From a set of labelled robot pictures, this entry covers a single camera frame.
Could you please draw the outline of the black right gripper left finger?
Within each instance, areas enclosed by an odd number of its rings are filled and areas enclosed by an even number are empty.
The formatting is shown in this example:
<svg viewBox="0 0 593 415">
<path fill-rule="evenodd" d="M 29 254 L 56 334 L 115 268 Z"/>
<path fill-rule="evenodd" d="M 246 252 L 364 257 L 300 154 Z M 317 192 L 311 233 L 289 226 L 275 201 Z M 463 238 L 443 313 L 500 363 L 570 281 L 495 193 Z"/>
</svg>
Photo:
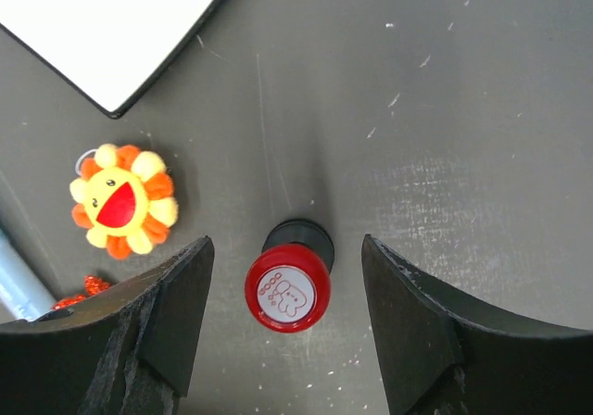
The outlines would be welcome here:
<svg viewBox="0 0 593 415">
<path fill-rule="evenodd" d="M 73 306 L 2 324 L 2 413 L 176 413 L 190 387 L 214 256 L 205 236 Z"/>
</svg>

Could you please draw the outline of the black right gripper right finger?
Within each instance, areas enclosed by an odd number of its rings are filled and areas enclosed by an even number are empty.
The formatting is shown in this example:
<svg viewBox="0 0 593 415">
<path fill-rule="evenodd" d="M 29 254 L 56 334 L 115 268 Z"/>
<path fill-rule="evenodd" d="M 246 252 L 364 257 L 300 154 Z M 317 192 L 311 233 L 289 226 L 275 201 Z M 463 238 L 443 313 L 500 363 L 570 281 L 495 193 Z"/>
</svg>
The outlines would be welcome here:
<svg viewBox="0 0 593 415">
<path fill-rule="evenodd" d="M 361 264 L 389 413 L 591 413 L 590 330 L 488 304 L 371 235 Z"/>
</svg>

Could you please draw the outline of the red black stamp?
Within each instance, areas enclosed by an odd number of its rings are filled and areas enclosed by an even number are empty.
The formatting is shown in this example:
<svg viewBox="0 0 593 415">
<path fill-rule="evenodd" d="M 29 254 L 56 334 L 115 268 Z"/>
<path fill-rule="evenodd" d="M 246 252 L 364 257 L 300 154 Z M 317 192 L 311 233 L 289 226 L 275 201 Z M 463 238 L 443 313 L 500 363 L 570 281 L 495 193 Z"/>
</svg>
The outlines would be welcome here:
<svg viewBox="0 0 593 415">
<path fill-rule="evenodd" d="M 279 223 L 246 274 L 250 313 L 277 333 L 306 331 L 329 307 L 333 265 L 334 244 L 319 223 L 304 218 Z"/>
</svg>

